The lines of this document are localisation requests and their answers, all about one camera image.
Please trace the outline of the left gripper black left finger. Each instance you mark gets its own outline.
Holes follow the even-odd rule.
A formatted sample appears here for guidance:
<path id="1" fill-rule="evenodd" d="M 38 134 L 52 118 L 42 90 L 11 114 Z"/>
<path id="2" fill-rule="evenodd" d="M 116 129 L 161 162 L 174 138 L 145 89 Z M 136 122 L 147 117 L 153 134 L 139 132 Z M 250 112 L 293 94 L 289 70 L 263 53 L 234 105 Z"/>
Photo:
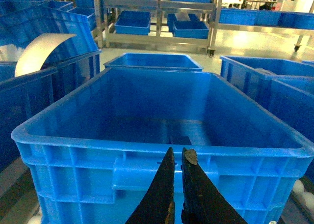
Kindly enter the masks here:
<path id="1" fill-rule="evenodd" d="M 127 219 L 128 224 L 173 224 L 175 162 L 169 147 L 141 202 Z"/>

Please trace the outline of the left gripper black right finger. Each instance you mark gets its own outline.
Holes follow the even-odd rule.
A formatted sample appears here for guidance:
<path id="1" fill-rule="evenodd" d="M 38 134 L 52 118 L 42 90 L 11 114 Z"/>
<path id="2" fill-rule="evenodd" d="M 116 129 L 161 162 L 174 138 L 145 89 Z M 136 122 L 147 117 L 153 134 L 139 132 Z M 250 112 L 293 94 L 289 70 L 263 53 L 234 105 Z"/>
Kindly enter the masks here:
<path id="1" fill-rule="evenodd" d="M 184 224 L 245 224 L 198 163 L 194 149 L 182 151 Z"/>

